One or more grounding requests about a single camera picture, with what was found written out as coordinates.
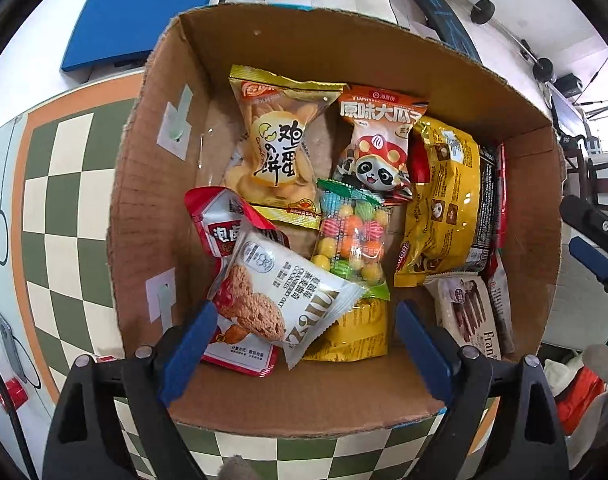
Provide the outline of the colourful candy ball bag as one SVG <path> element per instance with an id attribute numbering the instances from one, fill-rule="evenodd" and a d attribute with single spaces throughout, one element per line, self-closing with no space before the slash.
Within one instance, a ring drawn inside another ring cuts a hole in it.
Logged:
<path id="1" fill-rule="evenodd" d="M 366 287 L 366 298 L 391 299 L 383 259 L 391 213 L 369 191 L 317 181 L 321 221 L 311 261 L 346 281 Z"/>

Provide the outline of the oat cookie packet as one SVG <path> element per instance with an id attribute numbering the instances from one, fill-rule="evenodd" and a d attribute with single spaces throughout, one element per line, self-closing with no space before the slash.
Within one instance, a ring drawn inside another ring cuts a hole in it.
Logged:
<path id="1" fill-rule="evenodd" d="M 282 348 L 287 367 L 293 368 L 366 291 L 243 221 L 223 279 L 209 299 L 224 318 Z"/>

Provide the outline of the white orange snack packet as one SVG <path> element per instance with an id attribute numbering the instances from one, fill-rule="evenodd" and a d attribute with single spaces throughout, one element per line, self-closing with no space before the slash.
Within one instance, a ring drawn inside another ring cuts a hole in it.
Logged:
<path id="1" fill-rule="evenodd" d="M 515 352 L 515 340 L 512 325 L 512 312 L 508 277 L 505 273 L 498 249 L 490 256 L 486 272 L 486 284 L 494 313 L 497 333 L 502 354 Z"/>

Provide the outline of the orange sunflower seed bag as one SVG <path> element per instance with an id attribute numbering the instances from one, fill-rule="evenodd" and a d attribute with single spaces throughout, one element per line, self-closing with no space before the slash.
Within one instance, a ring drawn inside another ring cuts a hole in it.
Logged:
<path id="1" fill-rule="evenodd" d="M 350 84 L 339 99 L 340 116 L 353 127 L 333 179 L 389 203 L 412 200 L 409 142 L 427 103 L 415 96 Z"/>

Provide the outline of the blue green milk carton box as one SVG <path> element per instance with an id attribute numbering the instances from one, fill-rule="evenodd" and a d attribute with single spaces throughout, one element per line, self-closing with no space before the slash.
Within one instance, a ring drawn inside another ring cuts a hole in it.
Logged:
<path id="1" fill-rule="evenodd" d="M 162 336 L 152 282 L 173 271 L 176 312 L 208 300 L 207 343 L 237 361 L 164 367 L 178 422 L 238 434 L 343 434 L 438 410 L 405 350 L 380 347 L 392 307 L 445 313 L 461 349 L 502 358 L 484 285 L 453 304 L 430 287 L 492 231 L 504 151 L 514 356 L 538 350 L 561 252 L 551 122 L 489 70 L 356 14 L 223 4 L 173 18 L 147 62 L 115 170 L 109 263 L 125 348 Z"/>

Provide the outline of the egg biscuit bag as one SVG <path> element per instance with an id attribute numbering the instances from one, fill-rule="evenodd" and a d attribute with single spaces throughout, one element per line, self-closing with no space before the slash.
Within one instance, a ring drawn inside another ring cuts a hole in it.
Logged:
<path id="1" fill-rule="evenodd" d="M 318 229 L 321 206 L 306 132 L 346 84 L 297 81 L 245 65 L 231 67 L 229 84 L 245 133 L 223 183 L 270 221 Z"/>

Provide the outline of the checkered table mat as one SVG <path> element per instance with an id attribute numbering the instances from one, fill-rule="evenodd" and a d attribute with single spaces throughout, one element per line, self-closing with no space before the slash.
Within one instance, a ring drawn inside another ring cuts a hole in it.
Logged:
<path id="1" fill-rule="evenodd" d="M 0 243 L 9 226 L 21 234 L 7 255 L 16 264 L 16 296 L 26 307 L 24 330 L 33 361 L 27 367 L 36 396 L 52 408 L 77 356 L 121 356 L 106 232 L 115 159 L 122 130 L 141 84 L 130 72 L 84 84 L 16 118 L 12 148 L 23 204 L 0 213 Z M 345 437 L 243 437 L 181 426 L 205 474 L 217 474 L 240 455 L 265 479 L 398 479 L 433 437 L 438 417 Z"/>

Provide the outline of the blue foam pad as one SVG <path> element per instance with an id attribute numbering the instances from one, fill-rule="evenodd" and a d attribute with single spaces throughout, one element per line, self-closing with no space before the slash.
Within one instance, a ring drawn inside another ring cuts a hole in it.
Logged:
<path id="1" fill-rule="evenodd" d="M 211 0 L 86 0 L 64 52 L 65 73 L 144 60 L 174 16 Z"/>

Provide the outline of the red button on table edge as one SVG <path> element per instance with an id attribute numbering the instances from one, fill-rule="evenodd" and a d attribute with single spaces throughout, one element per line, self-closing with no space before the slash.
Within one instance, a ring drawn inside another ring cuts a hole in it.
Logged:
<path id="1" fill-rule="evenodd" d="M 28 395 L 18 378 L 13 377 L 5 382 L 6 391 L 9 399 L 12 401 L 13 407 L 17 410 L 28 401 Z M 5 411 L 8 411 L 8 404 L 1 394 L 0 390 L 0 405 Z"/>

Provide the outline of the yellow black snack bag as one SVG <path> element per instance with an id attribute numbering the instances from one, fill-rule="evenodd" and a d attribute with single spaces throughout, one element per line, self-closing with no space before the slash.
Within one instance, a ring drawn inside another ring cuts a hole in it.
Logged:
<path id="1" fill-rule="evenodd" d="M 394 285 L 485 268 L 494 235 L 497 152 L 471 134 L 424 116 L 410 143 L 413 198 L 406 209 Z"/>

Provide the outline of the red spicy strip packet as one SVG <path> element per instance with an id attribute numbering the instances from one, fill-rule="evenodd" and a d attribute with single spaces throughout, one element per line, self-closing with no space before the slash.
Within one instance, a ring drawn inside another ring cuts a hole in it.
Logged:
<path id="1" fill-rule="evenodd" d="M 496 229 L 494 229 L 494 247 L 501 252 L 508 229 L 508 187 L 506 186 L 505 146 L 501 143 L 497 148 L 496 168 Z"/>

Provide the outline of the mustard yellow snack packet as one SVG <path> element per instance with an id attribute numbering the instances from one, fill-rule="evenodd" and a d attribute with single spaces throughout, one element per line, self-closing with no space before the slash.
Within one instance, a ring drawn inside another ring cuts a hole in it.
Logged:
<path id="1" fill-rule="evenodd" d="M 304 360 L 352 363 L 386 356 L 389 350 L 389 303 L 361 299 L 307 349 Z"/>

